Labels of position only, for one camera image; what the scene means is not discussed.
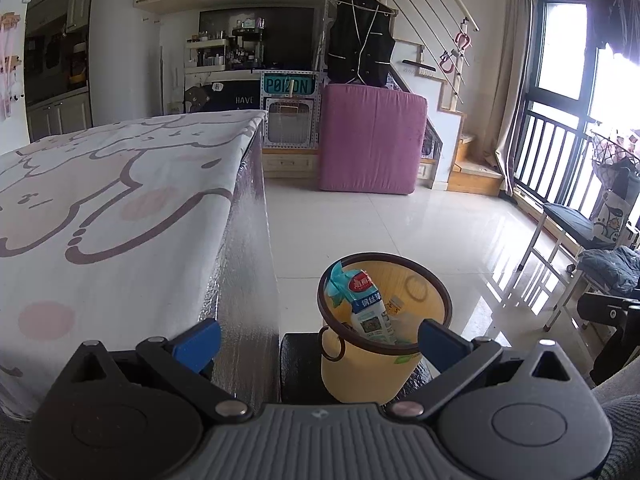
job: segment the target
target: pink mattress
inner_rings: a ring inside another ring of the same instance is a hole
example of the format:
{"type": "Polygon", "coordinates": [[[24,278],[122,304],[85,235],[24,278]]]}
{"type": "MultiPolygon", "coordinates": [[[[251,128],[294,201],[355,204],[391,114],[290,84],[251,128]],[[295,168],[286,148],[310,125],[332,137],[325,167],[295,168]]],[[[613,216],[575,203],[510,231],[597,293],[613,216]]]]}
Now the pink mattress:
{"type": "Polygon", "coordinates": [[[322,96],[320,189],[414,192],[426,125],[427,101],[419,95],[328,85],[322,96]]]}

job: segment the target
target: staircase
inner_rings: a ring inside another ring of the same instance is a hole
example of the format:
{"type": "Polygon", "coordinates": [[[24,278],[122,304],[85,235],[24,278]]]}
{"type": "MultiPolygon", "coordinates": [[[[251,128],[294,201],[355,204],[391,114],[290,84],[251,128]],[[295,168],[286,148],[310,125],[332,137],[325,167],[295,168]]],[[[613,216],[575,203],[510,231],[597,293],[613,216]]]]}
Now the staircase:
{"type": "Polygon", "coordinates": [[[487,164],[474,161],[475,141],[476,137],[473,135],[463,134],[460,136],[447,190],[498,196],[504,180],[502,174],[487,164]]]}
{"type": "Polygon", "coordinates": [[[420,41],[412,43],[394,34],[391,65],[411,92],[427,99],[429,120],[442,142],[440,160],[430,178],[432,189],[497,196],[502,175],[473,160],[475,139],[462,134],[465,114],[458,111],[463,71],[469,65],[465,49],[472,47],[473,31],[479,30],[469,9],[462,0],[380,1],[398,10],[394,30],[412,30],[420,41]],[[459,41],[460,37],[468,42],[459,41]]]}

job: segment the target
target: wire basket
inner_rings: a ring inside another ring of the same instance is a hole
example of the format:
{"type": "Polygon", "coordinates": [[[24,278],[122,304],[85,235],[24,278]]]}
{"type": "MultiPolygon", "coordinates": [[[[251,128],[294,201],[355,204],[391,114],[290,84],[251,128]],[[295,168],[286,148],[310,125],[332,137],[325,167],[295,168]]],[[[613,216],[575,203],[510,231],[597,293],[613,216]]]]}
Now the wire basket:
{"type": "Polygon", "coordinates": [[[622,146],[623,137],[611,140],[596,132],[591,134],[593,135],[591,164],[593,172],[604,189],[611,189],[618,173],[623,168],[629,168],[635,174],[640,174],[640,158],[622,146]]]}

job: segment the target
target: wooden stair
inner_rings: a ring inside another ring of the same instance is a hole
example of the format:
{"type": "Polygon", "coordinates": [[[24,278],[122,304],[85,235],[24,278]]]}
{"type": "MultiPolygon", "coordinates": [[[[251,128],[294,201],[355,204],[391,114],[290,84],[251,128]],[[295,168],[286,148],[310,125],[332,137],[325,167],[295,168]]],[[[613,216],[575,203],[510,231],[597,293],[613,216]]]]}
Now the wooden stair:
{"type": "Polygon", "coordinates": [[[469,134],[460,136],[447,190],[498,196],[503,177],[488,164],[473,160],[475,140],[475,136],[469,134]]]}

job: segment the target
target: trash can rim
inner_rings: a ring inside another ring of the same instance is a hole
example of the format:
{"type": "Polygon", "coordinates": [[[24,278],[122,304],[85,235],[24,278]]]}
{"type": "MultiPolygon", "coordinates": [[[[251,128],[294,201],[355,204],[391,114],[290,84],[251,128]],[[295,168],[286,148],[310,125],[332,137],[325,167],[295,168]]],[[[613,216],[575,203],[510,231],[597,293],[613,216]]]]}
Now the trash can rim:
{"type": "Polygon", "coordinates": [[[340,336],[350,344],[357,346],[358,348],[361,348],[363,350],[383,355],[411,355],[420,352],[417,343],[411,345],[389,345],[386,343],[368,341],[356,334],[354,331],[349,330],[347,327],[343,326],[342,323],[338,322],[337,319],[335,319],[330,311],[329,306],[324,300],[324,288],[326,282],[329,280],[329,276],[331,275],[331,269],[333,269],[334,265],[338,262],[341,262],[342,266],[349,266],[357,264],[358,262],[389,262],[406,267],[408,269],[411,269],[413,272],[420,274],[422,277],[428,280],[431,285],[434,286],[434,288],[438,291],[440,297],[442,298],[442,302],[444,303],[444,320],[442,322],[442,325],[447,328],[449,327],[452,316],[451,297],[444,284],[430,270],[425,269],[422,265],[417,264],[413,260],[403,258],[402,256],[398,256],[396,254],[350,254],[350,256],[345,256],[340,260],[335,261],[328,267],[327,270],[325,270],[325,272],[322,274],[322,277],[320,278],[320,282],[318,283],[317,297],[318,309],[320,310],[320,314],[322,315],[324,322],[327,323],[329,328],[333,330],[338,336],[340,336]]]}

